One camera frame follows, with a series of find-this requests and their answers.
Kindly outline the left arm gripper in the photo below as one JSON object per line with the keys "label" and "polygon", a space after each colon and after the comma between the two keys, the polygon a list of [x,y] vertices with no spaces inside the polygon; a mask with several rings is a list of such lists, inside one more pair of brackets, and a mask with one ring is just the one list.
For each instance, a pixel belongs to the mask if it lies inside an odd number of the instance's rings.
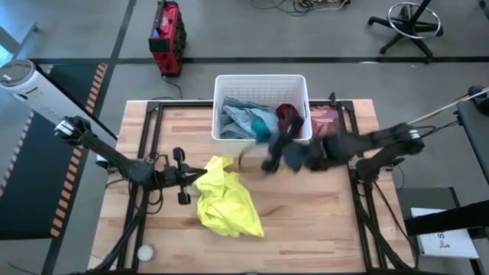
{"label": "left arm gripper", "polygon": [[157,182],[161,189],[178,186],[180,191],[177,194],[178,203],[180,205],[189,205],[191,196],[187,192],[191,182],[195,182],[201,176],[206,175],[207,170],[202,168],[190,167],[185,163],[186,156],[181,147],[173,149],[173,159],[176,161],[176,166],[169,165],[168,156],[164,155],[165,166],[160,172],[157,172]]}

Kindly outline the yellow garment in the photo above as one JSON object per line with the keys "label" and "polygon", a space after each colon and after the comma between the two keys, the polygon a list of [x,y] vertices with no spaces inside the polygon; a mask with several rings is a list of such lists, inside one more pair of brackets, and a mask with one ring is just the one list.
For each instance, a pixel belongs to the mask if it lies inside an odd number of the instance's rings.
{"label": "yellow garment", "polygon": [[207,173],[193,183],[200,192],[196,215],[203,226],[217,235],[262,238],[264,229],[251,194],[239,182],[236,172],[225,170],[233,163],[232,157],[214,156],[206,164]]}

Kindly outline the black garment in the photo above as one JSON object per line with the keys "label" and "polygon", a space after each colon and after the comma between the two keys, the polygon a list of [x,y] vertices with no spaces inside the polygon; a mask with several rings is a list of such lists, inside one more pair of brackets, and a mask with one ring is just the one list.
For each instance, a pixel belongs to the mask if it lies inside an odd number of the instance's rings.
{"label": "black garment", "polygon": [[267,150],[269,155],[261,164],[261,169],[266,174],[276,173],[282,159],[294,173],[300,171],[309,151],[305,144],[297,143],[293,139],[296,134],[299,134],[303,123],[302,117],[292,117],[288,120],[284,130],[270,137]]}

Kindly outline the maroon garment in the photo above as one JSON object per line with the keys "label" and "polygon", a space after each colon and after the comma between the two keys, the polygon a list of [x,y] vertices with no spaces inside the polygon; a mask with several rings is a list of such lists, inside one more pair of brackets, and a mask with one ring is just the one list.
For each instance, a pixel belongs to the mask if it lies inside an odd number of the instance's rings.
{"label": "maroon garment", "polygon": [[300,131],[304,124],[304,119],[291,104],[279,105],[276,109],[278,117],[278,128],[280,133],[288,134],[291,138],[300,137]]}

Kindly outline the large blue-grey garment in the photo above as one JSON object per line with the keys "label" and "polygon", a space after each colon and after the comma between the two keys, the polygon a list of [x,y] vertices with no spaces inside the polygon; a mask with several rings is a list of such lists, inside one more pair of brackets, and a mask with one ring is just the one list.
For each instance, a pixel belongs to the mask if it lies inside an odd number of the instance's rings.
{"label": "large blue-grey garment", "polygon": [[[236,108],[259,108],[262,110],[269,109],[267,105],[260,105],[255,102],[246,102],[228,96],[224,97],[222,108],[224,105],[229,105]],[[251,133],[247,132],[240,128],[236,123],[234,123],[231,118],[227,114],[225,114],[223,109],[220,116],[220,122],[222,126],[220,130],[220,135],[223,139],[255,139],[256,137],[254,131],[252,131]]]}

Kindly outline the teal garment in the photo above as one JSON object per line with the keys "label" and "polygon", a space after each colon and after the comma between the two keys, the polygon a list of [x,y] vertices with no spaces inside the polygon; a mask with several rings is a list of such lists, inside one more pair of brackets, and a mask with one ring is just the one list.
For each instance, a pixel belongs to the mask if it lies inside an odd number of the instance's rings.
{"label": "teal garment", "polygon": [[256,134],[255,141],[257,144],[267,143],[272,135],[265,122],[255,121],[251,123],[251,129]]}

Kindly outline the small blue-grey garment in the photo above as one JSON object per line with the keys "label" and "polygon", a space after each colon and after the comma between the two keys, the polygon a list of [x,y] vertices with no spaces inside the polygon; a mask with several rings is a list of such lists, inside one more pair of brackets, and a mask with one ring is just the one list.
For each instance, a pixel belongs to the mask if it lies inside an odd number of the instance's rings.
{"label": "small blue-grey garment", "polygon": [[234,123],[247,132],[251,133],[253,131],[251,127],[253,122],[265,123],[267,128],[272,132],[278,130],[278,117],[267,110],[259,108],[236,108],[229,105],[224,105],[222,109]]}

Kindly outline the white perforated plastic basket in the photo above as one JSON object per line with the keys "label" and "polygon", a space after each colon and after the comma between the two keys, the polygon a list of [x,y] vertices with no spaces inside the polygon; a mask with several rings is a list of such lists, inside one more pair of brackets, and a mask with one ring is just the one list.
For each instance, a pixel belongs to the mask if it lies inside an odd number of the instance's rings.
{"label": "white perforated plastic basket", "polygon": [[222,122],[222,113],[227,99],[265,105],[272,112],[282,104],[290,104],[304,119],[297,140],[306,144],[312,138],[308,89],[306,79],[301,75],[221,75],[216,77],[212,110],[212,138],[219,153],[237,157],[248,145],[254,143],[254,139],[222,137],[221,132],[225,127]]}

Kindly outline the white round puck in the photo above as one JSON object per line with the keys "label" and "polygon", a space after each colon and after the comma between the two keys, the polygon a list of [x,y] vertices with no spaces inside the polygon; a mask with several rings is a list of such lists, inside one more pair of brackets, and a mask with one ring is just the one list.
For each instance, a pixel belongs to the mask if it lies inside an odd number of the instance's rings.
{"label": "white round puck", "polygon": [[149,244],[141,245],[138,248],[137,257],[139,261],[143,261],[143,262],[149,261],[153,258],[153,256],[154,256],[154,249],[151,245]]}

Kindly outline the red and black toolbox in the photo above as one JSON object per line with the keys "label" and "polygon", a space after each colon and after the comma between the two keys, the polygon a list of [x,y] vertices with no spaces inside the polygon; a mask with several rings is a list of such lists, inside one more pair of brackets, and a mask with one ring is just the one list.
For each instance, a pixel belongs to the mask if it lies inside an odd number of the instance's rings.
{"label": "red and black toolbox", "polygon": [[181,74],[186,37],[178,3],[158,0],[148,44],[162,76],[179,76]]}

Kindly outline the black blurred bar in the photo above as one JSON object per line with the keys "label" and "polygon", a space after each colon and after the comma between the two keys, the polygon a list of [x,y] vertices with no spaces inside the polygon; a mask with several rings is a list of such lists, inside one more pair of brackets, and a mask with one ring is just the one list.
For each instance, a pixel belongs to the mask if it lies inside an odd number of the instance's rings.
{"label": "black blurred bar", "polygon": [[408,235],[489,227],[489,200],[404,220]]}

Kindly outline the black hazard-striped floor mat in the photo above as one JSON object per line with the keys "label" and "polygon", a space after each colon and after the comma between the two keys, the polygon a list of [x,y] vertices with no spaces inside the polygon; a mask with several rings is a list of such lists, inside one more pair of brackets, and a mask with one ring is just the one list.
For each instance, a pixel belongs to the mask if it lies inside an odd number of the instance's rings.
{"label": "black hazard-striped floor mat", "polygon": [[49,76],[69,92],[89,114],[99,117],[106,63],[54,65]]}
{"label": "black hazard-striped floor mat", "polygon": [[59,238],[66,230],[88,151],[54,135],[31,112],[0,179],[0,240]]}

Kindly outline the white paper sheet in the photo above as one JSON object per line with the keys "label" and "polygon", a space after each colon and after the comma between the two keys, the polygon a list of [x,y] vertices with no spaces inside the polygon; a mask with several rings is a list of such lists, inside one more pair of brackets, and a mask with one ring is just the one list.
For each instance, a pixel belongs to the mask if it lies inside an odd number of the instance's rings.
{"label": "white paper sheet", "polygon": [[467,229],[417,235],[421,255],[478,259],[479,254]]}

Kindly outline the grey bench with black edge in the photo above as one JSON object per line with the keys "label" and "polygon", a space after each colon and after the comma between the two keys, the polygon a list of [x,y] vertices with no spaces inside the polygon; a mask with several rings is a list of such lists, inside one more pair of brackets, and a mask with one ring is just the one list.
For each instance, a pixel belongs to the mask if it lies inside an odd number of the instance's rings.
{"label": "grey bench with black edge", "polygon": [[489,87],[471,86],[467,98],[458,102],[458,122],[464,128],[489,185]]}

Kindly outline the black office stool base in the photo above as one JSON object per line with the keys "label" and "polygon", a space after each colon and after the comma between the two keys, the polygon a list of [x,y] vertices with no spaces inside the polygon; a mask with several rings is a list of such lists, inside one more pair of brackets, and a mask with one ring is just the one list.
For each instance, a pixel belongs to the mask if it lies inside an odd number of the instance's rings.
{"label": "black office stool base", "polygon": [[[394,44],[406,38],[425,54],[423,58],[425,64],[432,62],[434,54],[424,40],[431,37],[441,37],[444,34],[444,29],[440,17],[428,8],[431,1],[422,0],[421,3],[400,2],[390,7],[385,18],[369,17],[368,26],[379,24],[397,32],[389,42],[382,46],[379,54],[385,54]],[[420,20],[425,11],[434,17],[435,23]]]}

